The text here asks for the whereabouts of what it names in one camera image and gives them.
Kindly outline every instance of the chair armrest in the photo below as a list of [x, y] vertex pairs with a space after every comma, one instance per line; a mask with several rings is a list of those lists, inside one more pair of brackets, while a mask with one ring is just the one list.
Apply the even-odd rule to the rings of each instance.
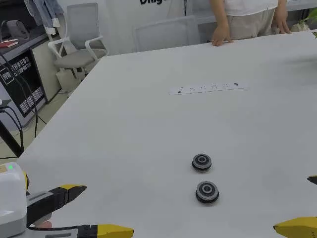
[[90, 43], [92, 43], [94, 41], [100, 41], [102, 38], [103, 38], [103, 36], [98, 36], [97, 38], [87, 40], [85, 42], [86, 49], [88, 50], [88, 52], [91, 54], [91, 56], [94, 58], [95, 61], [98, 61], [98, 57], [96, 56], [94, 51], [91, 49]]
[[[57, 40], [57, 41], [51, 41], [51, 42], [49, 42], [49, 48], [50, 48], [50, 50], [53, 51], [53, 53], [54, 53], [58, 58], [61, 58], [61, 51], [62, 51], [62, 49], [63, 49], [63, 47], [64, 47], [64, 42], [66, 42], [66, 41], [70, 41], [70, 40], [69, 40], [69, 37], [65, 37], [65, 38], [59, 39], [59, 40]], [[56, 45], [57, 45], [57, 44], [60, 44], [60, 43], [62, 43], [62, 44], [61, 44], [60, 50], [59, 50], [59, 52], [58, 52], [57, 49], [56, 49]]]

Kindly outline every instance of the white shirt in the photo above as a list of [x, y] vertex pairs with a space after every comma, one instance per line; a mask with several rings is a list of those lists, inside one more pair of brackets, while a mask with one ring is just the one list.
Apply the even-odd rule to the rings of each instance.
[[230, 16], [246, 16], [276, 8], [278, 0], [224, 0]]

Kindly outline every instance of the barcode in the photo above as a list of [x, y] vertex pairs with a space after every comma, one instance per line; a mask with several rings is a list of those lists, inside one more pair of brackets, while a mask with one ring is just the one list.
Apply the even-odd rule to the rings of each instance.
[[[41, 87], [33, 92], [33, 97], [35, 99], [35, 102], [37, 102], [42, 96], [43, 96], [43, 91]], [[30, 107], [33, 107], [33, 105], [34, 103], [32, 100], [32, 96], [30, 95], [27, 98], [27, 100], [24, 100], [23, 103], [20, 104], [20, 108], [23, 111], [23, 113], [26, 113], [30, 109]]]

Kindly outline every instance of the person's hand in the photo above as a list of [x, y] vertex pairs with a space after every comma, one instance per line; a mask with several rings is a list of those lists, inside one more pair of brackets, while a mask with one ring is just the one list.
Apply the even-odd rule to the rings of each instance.
[[291, 33], [286, 21], [287, 16], [286, 0], [279, 0], [278, 7], [275, 10], [274, 21], [281, 34]]
[[230, 38], [230, 30], [228, 24], [220, 24], [217, 26], [212, 35], [212, 45], [221, 46], [224, 41], [233, 42]]
[[51, 224], [51, 222], [44, 222], [44, 223], [42, 223], [42, 224], [40, 224], [40, 225], [38, 225], [38, 226], [36, 226], [37, 228], [52, 228], [52, 224]]

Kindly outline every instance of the clothing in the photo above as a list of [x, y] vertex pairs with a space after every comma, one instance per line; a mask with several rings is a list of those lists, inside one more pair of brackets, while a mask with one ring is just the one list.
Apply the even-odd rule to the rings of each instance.
[[226, 14], [247, 16], [277, 7], [278, 0], [224, 0]]
[[231, 39], [271, 35], [274, 13], [275, 9], [271, 9], [247, 16], [228, 16]]
[[54, 27], [52, 19], [56, 19], [57, 14], [64, 13], [57, 0], [24, 0], [24, 3], [36, 23], [48, 28]]

